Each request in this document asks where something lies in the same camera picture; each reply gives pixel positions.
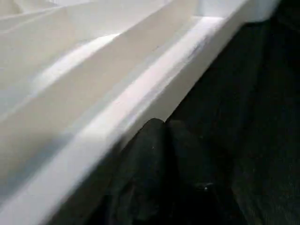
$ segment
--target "black fabric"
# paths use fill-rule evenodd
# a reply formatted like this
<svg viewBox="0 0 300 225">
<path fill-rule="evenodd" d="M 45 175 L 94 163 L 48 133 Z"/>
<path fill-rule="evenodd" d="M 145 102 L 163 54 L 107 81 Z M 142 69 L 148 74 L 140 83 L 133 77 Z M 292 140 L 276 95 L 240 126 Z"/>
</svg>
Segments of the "black fabric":
<svg viewBox="0 0 300 225">
<path fill-rule="evenodd" d="M 245 225 L 233 193 L 218 184 L 210 146 L 185 125 L 153 119 L 125 150 L 89 225 Z"/>
<path fill-rule="evenodd" d="M 109 195 L 103 224 L 165 224 L 172 205 L 172 152 L 163 122 L 149 121 L 129 144 Z"/>
<path fill-rule="evenodd" d="M 250 225 L 300 224 L 298 5 L 244 26 L 171 116 L 226 150 Z"/>
</svg>

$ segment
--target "white plastic surface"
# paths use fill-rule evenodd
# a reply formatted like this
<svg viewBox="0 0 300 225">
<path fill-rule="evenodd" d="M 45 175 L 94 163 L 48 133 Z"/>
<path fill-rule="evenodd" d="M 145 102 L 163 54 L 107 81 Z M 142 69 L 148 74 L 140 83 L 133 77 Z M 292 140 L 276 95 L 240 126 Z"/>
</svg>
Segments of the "white plastic surface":
<svg viewBox="0 0 300 225">
<path fill-rule="evenodd" d="M 38 93 L 29 95 L 5 111 L 0 120 L 0 178 L 15 171 L 22 162 L 31 158 L 62 129 L 70 126 L 72 121 L 91 107 L 140 61 L 170 39 L 194 13 L 195 3 L 195 0 L 173 1 L 76 65 L 59 79 L 51 78 L 50 80 L 53 82 L 48 82 L 49 84 L 44 85 L 44 88 Z M 44 16 L 43 20 L 38 20 L 37 22 L 41 24 L 41 27 L 38 28 L 40 33 L 32 32 L 24 27 L 29 32 L 29 38 L 31 35 L 39 34 L 43 35 L 41 37 L 43 41 L 46 38 L 49 41 L 51 38 L 59 40 L 52 41 L 56 45 L 47 46 L 48 49 L 45 49 L 46 45 L 43 44 L 43 41 L 40 42 L 41 46 L 36 46 L 36 43 L 26 45 L 25 43 L 29 44 L 29 39 L 24 40 L 17 34 L 9 35 L 10 39 L 0 40 L 2 43 L 7 41 L 5 45 L 0 46 L 0 52 L 5 50 L 3 56 L 12 54 L 9 48 L 12 37 L 17 39 L 16 43 L 20 43 L 15 50 L 21 54 L 15 53 L 11 60 L 4 57 L 3 60 L 7 60 L 5 66 L 9 65 L 13 68 L 13 64 L 16 62 L 21 65 L 25 62 L 24 54 L 30 54 L 33 50 L 35 50 L 35 54 L 28 56 L 26 61 L 28 64 L 36 63 L 45 57 L 45 53 L 38 57 L 41 48 L 47 51 L 47 57 L 49 57 L 57 49 L 72 45 L 76 41 L 75 30 L 69 24 L 61 23 L 65 21 L 65 16 L 64 10 L 58 10 Z M 48 26 L 44 26 L 44 19 L 49 23 Z M 50 25 L 55 23 L 59 24 L 60 30 L 53 30 L 55 33 L 48 34 Z M 62 32 L 66 32 L 63 30 L 66 28 L 69 29 L 68 36 L 59 38 Z"/>
<path fill-rule="evenodd" d="M 0 33 L 9 29 L 13 29 L 16 26 L 20 26 L 22 23 L 36 18 L 42 14 L 46 13 L 45 11 L 38 11 L 34 13 L 27 14 L 18 14 L 13 16 L 5 16 L 0 18 Z"/>
<path fill-rule="evenodd" d="M 39 10 L 56 7 L 57 5 L 46 0 L 13 0 L 22 13 L 37 12 Z"/>
<path fill-rule="evenodd" d="M 12 0 L 0 1 L 0 18 L 7 15 L 14 15 L 21 13 L 18 6 Z"/>
</svg>

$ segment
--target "dark cloth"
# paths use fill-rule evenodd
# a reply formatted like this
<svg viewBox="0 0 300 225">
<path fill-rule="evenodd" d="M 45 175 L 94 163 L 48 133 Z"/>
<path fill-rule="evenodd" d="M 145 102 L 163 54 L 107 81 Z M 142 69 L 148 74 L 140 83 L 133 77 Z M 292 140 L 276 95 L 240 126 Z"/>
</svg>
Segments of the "dark cloth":
<svg viewBox="0 0 300 225">
<path fill-rule="evenodd" d="M 124 152 L 90 225 L 246 224 L 210 146 L 183 123 L 150 120 Z"/>
<path fill-rule="evenodd" d="M 171 116 L 226 150 L 250 225 L 300 224 L 299 21 L 299 2 L 286 1 L 244 26 Z"/>
</svg>

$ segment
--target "white plastic panel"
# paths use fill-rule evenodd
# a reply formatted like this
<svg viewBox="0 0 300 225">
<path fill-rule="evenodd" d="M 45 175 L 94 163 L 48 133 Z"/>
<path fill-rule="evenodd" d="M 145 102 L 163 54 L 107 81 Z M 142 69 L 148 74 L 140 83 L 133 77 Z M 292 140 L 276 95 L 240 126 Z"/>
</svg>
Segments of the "white plastic panel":
<svg viewBox="0 0 300 225">
<path fill-rule="evenodd" d="M 165 4 L 161 0 L 128 0 L 126 4 L 112 0 L 63 7 L 38 17 L 28 15 L 33 19 L 0 33 L 0 89 L 36 73 L 84 40 L 124 32 Z M 0 20 L 0 27 L 20 19 Z"/>
<path fill-rule="evenodd" d="M 202 0 L 199 15 L 226 17 L 235 9 L 235 5 L 244 0 Z M 262 22 L 270 18 L 280 0 L 249 0 L 245 11 L 246 22 Z"/>
<path fill-rule="evenodd" d="M 0 89 L 77 43 L 65 10 L 55 10 L 22 26 L 0 33 Z"/>
<path fill-rule="evenodd" d="M 21 25 L 22 23 L 34 19 L 42 14 L 46 13 L 45 11 L 39 11 L 35 13 L 28 13 L 28 14 L 19 14 L 14 16 L 6 16 L 0 18 L 0 33 L 16 26 Z"/>
<path fill-rule="evenodd" d="M 22 13 L 36 12 L 39 10 L 56 7 L 57 5 L 45 0 L 13 0 Z"/>
<path fill-rule="evenodd" d="M 18 13 L 21 13 L 21 11 L 13 0 L 0 1 L 0 18 L 3 16 L 14 15 Z"/>
<path fill-rule="evenodd" d="M 173 1 L 121 34 L 111 44 L 100 49 L 54 83 L 50 83 L 39 93 L 28 96 L 8 110 L 0 121 L 0 178 L 4 178 L 31 158 L 60 131 L 70 126 L 76 118 L 126 76 L 139 62 L 170 39 L 193 15 L 195 6 L 196 0 Z M 64 21 L 63 17 L 65 16 L 64 10 L 58 10 L 43 19 L 47 23 L 53 24 Z M 39 20 L 38 22 L 41 26 L 44 25 L 44 21 Z M 43 41 L 45 38 L 57 39 L 56 42 L 52 40 L 56 45 L 47 47 L 49 48 L 47 56 L 50 56 L 55 49 L 75 42 L 74 29 L 71 26 L 68 27 L 68 24 L 60 23 L 61 30 L 55 30 L 57 33 L 52 32 L 52 36 L 45 33 L 47 31 L 42 29 L 44 27 L 49 29 L 49 26 L 43 26 L 38 30 L 43 32 L 40 34 L 44 36 Z M 62 30 L 66 27 L 70 30 L 67 32 L 68 36 L 64 36 L 65 41 L 62 41 L 60 34 L 66 32 Z M 11 38 L 6 41 L 4 46 L 11 43 Z M 39 46 L 40 49 L 36 45 L 32 49 L 30 46 L 23 45 L 28 43 L 29 39 L 25 42 L 22 41 L 23 39 L 20 38 L 24 52 L 20 54 L 18 64 L 24 62 L 24 53 L 35 50 L 38 54 L 41 52 L 41 48 L 45 48 L 43 41 Z M 6 50 L 5 55 L 11 53 L 9 47 L 2 48 Z M 41 60 L 36 57 L 37 55 L 34 55 L 33 58 L 29 57 L 27 63 L 36 63 Z M 15 56 L 11 57 L 11 61 L 7 61 L 6 65 L 11 63 L 12 67 L 16 60 Z"/>
<path fill-rule="evenodd" d="M 165 5 L 165 0 L 98 0 L 67 7 L 82 39 L 121 33 Z"/>
</svg>

